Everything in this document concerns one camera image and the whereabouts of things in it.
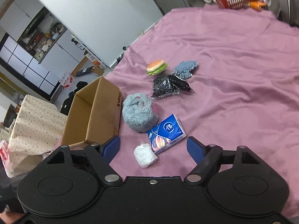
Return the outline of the brown cardboard box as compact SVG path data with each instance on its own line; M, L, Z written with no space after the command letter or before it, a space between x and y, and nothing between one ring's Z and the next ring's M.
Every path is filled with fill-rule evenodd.
M61 144L103 145L119 134L121 108L120 89L103 77L96 79L75 94Z

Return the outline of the orange bottle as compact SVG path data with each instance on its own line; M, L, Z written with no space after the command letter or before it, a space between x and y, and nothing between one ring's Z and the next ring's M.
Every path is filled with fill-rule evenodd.
M251 2L249 2L248 5L250 8L253 8L254 10L257 10L257 11L268 9L268 5L261 1L251 1Z

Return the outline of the cream dotted tablecloth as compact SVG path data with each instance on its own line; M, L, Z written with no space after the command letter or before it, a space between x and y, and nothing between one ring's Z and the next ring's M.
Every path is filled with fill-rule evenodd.
M9 169L13 178L33 170L51 152L63 135L67 116L56 106L26 95L17 114L8 143Z

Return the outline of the pink bed sheet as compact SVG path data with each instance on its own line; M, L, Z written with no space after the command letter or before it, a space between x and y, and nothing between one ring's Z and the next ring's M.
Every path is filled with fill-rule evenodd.
M146 67L196 61L191 94L155 101L186 134L226 150L249 147L288 183L283 210L298 216L298 28L269 11L213 5L174 9L126 50L106 78L123 96L152 94Z

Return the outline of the black pouch with stitching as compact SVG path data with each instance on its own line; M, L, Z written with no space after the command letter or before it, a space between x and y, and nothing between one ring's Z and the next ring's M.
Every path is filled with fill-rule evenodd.
M180 77L178 77L174 74L168 75L168 79L173 85L175 85L181 91L186 91L189 93L193 91L191 89L191 87L189 86L189 84L185 80L181 79Z

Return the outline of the black item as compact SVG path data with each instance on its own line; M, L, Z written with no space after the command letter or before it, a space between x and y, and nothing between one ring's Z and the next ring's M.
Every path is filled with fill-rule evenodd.
M172 95L178 95L180 89L172 82L177 79L174 75L162 76L153 80L152 98L162 99Z

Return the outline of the red white plastic bag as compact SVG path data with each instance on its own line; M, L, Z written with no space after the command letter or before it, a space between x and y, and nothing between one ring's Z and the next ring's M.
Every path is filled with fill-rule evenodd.
M6 172L7 177L13 178L15 176L15 173L13 169L13 164L10 161L8 145L9 144L5 140L1 140L1 148L0 148L1 161L4 166L4 170Z

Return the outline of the blue tissue pack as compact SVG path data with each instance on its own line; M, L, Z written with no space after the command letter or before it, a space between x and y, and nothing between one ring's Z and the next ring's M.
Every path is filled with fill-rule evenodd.
M147 131L147 137L154 154L160 154L186 137L179 119L171 114Z

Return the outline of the burger squishy toy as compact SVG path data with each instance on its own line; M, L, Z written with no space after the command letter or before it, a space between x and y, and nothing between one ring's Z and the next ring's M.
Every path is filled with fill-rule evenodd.
M167 68L167 63L164 60L157 60L147 66L147 75L157 75L162 73Z

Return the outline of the blue knitted cloth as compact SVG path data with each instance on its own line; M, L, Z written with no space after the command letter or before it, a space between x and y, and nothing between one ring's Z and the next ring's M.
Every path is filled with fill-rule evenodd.
M192 71L198 67L196 61L182 61L175 69L174 74L183 80L187 80L192 77Z

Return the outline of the grey fluffy plush toy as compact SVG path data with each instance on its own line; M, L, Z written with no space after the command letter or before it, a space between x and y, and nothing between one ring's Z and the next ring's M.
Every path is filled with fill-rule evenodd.
M146 133L159 120L150 97L143 93L131 94L123 102L122 116L124 122L138 133Z

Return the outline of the white sock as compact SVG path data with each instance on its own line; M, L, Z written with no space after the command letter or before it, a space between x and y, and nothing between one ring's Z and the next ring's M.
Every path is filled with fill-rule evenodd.
M158 160L150 144L141 143L134 149L134 157L141 168L147 168Z

